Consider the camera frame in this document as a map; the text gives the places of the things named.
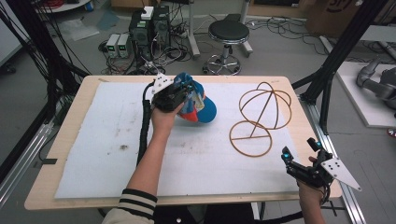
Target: copper wire sculpture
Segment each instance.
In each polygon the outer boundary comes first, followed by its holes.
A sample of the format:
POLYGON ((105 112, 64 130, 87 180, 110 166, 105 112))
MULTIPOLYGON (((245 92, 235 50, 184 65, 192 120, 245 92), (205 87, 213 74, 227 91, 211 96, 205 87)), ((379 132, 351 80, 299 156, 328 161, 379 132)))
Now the copper wire sculpture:
POLYGON ((260 157, 263 156, 265 154, 267 154, 272 147, 273 144, 273 138, 270 134, 269 131, 271 130, 278 130, 281 129, 283 127, 285 127, 286 125, 289 124, 290 120, 291 120, 291 98, 290 96, 284 92, 284 91, 276 91, 274 90, 274 88, 268 83, 268 82, 262 82, 259 84, 259 86, 256 88, 256 90, 252 90, 252 91, 247 91, 245 94, 242 95, 242 97, 239 100, 239 111, 241 112, 242 116, 244 117, 245 120, 239 121, 237 123, 235 123, 235 125, 231 128, 230 130, 230 141, 231 144, 233 145, 233 147, 241 154, 248 156, 248 157, 260 157), (268 89, 261 89, 261 85, 267 85, 269 87, 268 89), (250 94, 253 94, 253 96, 249 99, 247 99, 244 103, 243 100, 244 98, 248 97, 250 94), (253 104, 255 101, 260 101, 261 98, 265 98, 266 99, 263 101, 263 108, 262 111, 260 113, 260 115, 258 115, 258 117, 256 119, 254 118, 250 118, 250 117, 254 117, 255 115, 248 115, 247 111, 248 110, 248 105, 249 104, 253 104), (283 124, 279 124, 279 99, 281 99, 280 102, 284 102, 287 106, 287 108, 289 109, 289 117, 286 119, 286 121, 283 124), (266 120, 275 120, 275 122, 273 124, 263 124, 261 123, 261 120, 264 119, 264 113, 266 112, 267 106, 270 104, 270 101, 274 99, 275 101, 275 105, 276 105, 276 114, 274 118, 267 118, 266 120), (252 127, 252 131, 251 133, 247 133, 247 129, 241 128, 240 126, 242 125, 248 125, 248 126, 253 126, 252 127), (262 147, 263 145, 265 145, 265 143, 267 143, 266 145, 268 146, 264 151, 261 152, 254 152, 254 153, 247 153, 247 149, 242 149, 240 147, 237 146, 236 142, 238 141, 243 141, 243 140, 249 140, 251 142, 251 140, 262 140, 261 142, 259 142, 259 144, 255 143, 249 143, 247 142, 246 145, 248 145, 249 147, 262 147))

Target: striped sleeve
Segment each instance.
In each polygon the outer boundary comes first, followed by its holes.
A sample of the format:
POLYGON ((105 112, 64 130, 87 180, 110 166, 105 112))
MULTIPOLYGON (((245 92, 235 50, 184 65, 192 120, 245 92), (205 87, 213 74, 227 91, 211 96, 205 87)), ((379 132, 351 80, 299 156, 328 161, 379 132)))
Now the striped sleeve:
POLYGON ((152 220, 157 198, 137 189, 125 189, 120 197, 119 209, 132 215, 152 220))

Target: wooden table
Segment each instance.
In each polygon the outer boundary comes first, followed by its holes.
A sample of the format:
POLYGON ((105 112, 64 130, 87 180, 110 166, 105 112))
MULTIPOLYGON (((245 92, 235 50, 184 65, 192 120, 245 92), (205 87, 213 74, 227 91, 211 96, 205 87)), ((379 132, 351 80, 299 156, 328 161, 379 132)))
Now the wooden table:
MULTIPOLYGON (((200 83, 270 83, 275 90, 285 91, 291 97, 292 118, 288 124, 291 139, 297 149, 301 164, 308 166, 312 163, 308 156, 316 156, 310 149, 306 140, 315 137, 314 131, 299 104, 290 82, 285 77, 226 77, 226 76, 193 76, 200 83)), ((149 76, 91 76, 85 77, 78 94, 71 105, 64 123, 49 151, 47 158, 58 159, 56 164, 43 165, 33 187, 26 199, 25 207, 29 210, 61 209, 61 208, 86 208, 86 207, 114 207, 118 198, 96 199, 54 199, 55 192, 63 175, 64 165, 77 136, 78 130, 85 115, 90 108, 96 89, 101 82, 147 82, 153 77, 149 76)), ((341 189, 337 181, 332 184, 332 197, 340 197, 341 189)), ((177 196, 159 197, 158 204, 199 204, 199 203, 230 203, 230 202, 268 202, 281 200, 296 200, 298 192, 293 193, 263 193, 263 194, 238 194, 238 195, 211 195, 211 196, 177 196)))

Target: round stool seat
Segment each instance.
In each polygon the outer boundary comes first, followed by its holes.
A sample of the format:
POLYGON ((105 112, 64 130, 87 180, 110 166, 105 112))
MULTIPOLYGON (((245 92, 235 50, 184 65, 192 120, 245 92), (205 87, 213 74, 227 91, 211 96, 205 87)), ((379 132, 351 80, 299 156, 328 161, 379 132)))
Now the round stool seat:
POLYGON ((215 21, 209 26, 209 36, 224 44, 241 44, 248 40, 248 28, 239 21, 215 21))

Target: gray floor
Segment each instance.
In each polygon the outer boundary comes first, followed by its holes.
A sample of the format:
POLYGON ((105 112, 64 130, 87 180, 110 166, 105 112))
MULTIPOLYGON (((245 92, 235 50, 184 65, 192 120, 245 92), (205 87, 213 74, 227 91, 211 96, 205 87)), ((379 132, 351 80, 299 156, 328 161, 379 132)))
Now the gray floor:
MULTIPOLYGON (((59 14, 59 21, 79 19, 84 16, 84 24, 95 25, 105 10, 95 10, 87 13, 83 9, 73 13, 59 14)), ((197 20, 196 26, 210 17, 197 20)), ((96 75, 106 68, 103 54, 98 51, 98 45, 108 39, 112 33, 126 32, 129 21, 121 19, 109 30, 100 30, 99 35, 87 39, 68 40, 70 48, 77 54, 87 68, 96 75)), ((201 75, 205 60, 214 53, 221 51, 222 45, 210 40, 207 35, 196 36, 201 57, 184 63, 172 63, 165 67, 166 74, 175 75, 188 72, 192 75, 201 75)), ((306 42, 315 43, 318 51, 323 51, 317 39, 307 37, 306 42)), ((249 43, 253 47, 253 54, 245 57, 238 47, 234 56, 238 57, 243 65, 241 76, 285 76, 290 82, 297 81, 317 71, 326 60, 325 55, 316 53, 312 45, 307 45, 302 39, 287 39, 270 32, 263 27, 250 31, 249 43)), ((351 56, 370 60, 378 53, 372 52, 360 43, 351 52, 351 56)), ((391 59, 384 53, 379 53, 390 62, 391 59)), ((16 74, 2 72, 0 75, 0 162, 9 151, 14 148, 27 127, 33 121, 39 110, 46 103, 46 83, 29 56, 21 51, 11 59, 17 68, 16 74)), ((305 88, 296 90, 304 92, 305 88)), ((339 80, 334 79, 332 99, 329 113, 329 132, 335 149, 361 184, 363 192, 355 191, 364 218, 367 223, 393 223, 396 219, 396 178, 391 173, 396 168, 396 140, 386 134, 385 129, 366 128, 343 90, 339 80)), ((50 144, 43 150, 43 155, 50 148, 50 144)), ((100 223, 102 217, 96 209, 74 209, 62 211, 27 211, 24 209, 24 200, 35 181, 39 169, 35 168, 35 161, 23 176, 19 185, 8 198, 0 210, 1 223, 100 223)), ((344 206, 342 200, 334 200, 335 206, 344 206)), ((267 203, 265 219, 281 217, 299 211, 298 202, 267 203)), ((335 217, 332 211, 323 210, 327 223, 348 223, 347 213, 337 211, 335 217)), ((303 223, 296 220, 292 223, 303 223)))

